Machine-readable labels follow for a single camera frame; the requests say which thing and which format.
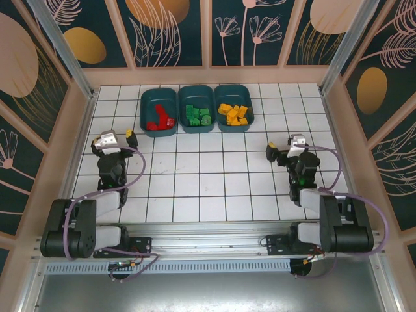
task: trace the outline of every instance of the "teal plastic tray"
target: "teal plastic tray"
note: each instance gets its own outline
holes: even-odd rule
[[[209,86],[184,86],[179,90],[179,122],[184,132],[187,133],[207,133],[214,129],[216,122],[216,108],[214,92]],[[209,109],[211,115],[211,125],[190,126],[187,119],[186,106],[193,105],[196,109]]]
[[[224,84],[215,88],[215,103],[216,103],[216,118],[218,120],[218,127],[222,132],[245,132],[249,130],[254,122],[253,105],[250,99],[248,89],[241,84]],[[227,116],[218,113],[218,108],[221,103],[231,106],[245,106],[248,108],[245,117],[248,125],[228,125]]]
[[[143,132],[152,138],[169,137],[177,131],[177,96],[173,89],[160,88],[150,89],[142,94],[140,102],[140,128]],[[148,122],[159,123],[159,115],[155,106],[161,104],[170,118],[175,118],[175,126],[171,129],[160,131],[148,131],[146,124]]]

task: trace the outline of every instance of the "white tiled floor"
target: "white tiled floor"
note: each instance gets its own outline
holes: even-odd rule
[[[317,214],[295,206],[289,199],[285,168],[266,160],[272,141],[287,148],[290,134],[302,133],[309,145],[335,149],[319,90],[315,84],[245,84],[252,97],[255,122],[246,133],[178,134],[150,138],[139,128],[140,97],[150,88],[184,85],[103,86],[79,167],[74,196],[97,189],[98,158],[91,141],[114,129],[125,144],[124,133],[134,127],[139,150],[146,159],[144,176],[129,188],[126,205],[99,218],[101,223],[221,222],[315,219]],[[218,84],[209,84],[215,88]],[[318,186],[330,186],[337,161],[328,152],[321,159]],[[142,168],[135,155],[128,160],[128,180]],[[335,187],[346,191],[344,176]]]

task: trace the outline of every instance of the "flower illustration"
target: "flower illustration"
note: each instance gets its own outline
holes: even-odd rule
[[[255,65],[255,51],[258,44],[281,40],[282,33],[279,32],[279,18],[263,18],[259,25],[259,16],[250,18],[250,32],[252,33],[254,52],[253,65]]]
[[[237,27],[239,24],[233,18],[216,18],[215,19],[215,26],[221,36],[221,43],[222,43],[222,54],[224,55],[224,61],[226,62],[226,66],[228,66],[227,56],[226,56],[226,49],[224,47],[224,37],[227,36],[234,36],[235,34],[239,34],[241,32],[240,27]]]

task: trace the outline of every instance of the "green object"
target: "green object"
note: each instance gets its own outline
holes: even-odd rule
[[[200,109],[194,109],[194,118],[200,117]]]
[[[200,122],[199,119],[194,118],[190,121],[190,125],[197,125],[198,126],[198,125],[201,125],[201,122]]]
[[[194,106],[193,105],[187,105],[185,107],[186,115],[188,120],[194,119]]]
[[[212,124],[211,116],[209,116],[209,115],[202,116],[202,123],[201,124],[202,125],[211,125]]]
[[[209,109],[202,109],[201,116],[209,116]]]

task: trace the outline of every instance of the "dark teal wallpaper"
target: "dark teal wallpaper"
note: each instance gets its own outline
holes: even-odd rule
[[[0,117],[0,231],[15,235],[44,154]]]
[[[398,0],[346,82],[370,138],[416,91],[416,4]]]
[[[45,3],[82,68],[127,67],[104,0]]]
[[[0,100],[48,142],[68,85],[9,1],[0,29]]]
[[[200,0],[117,4],[137,67],[202,66]]]
[[[307,0],[287,65],[329,65],[360,3]]]
[[[212,65],[277,65],[292,9],[286,0],[213,0]]]
[[[402,231],[416,226],[416,110],[372,154]]]

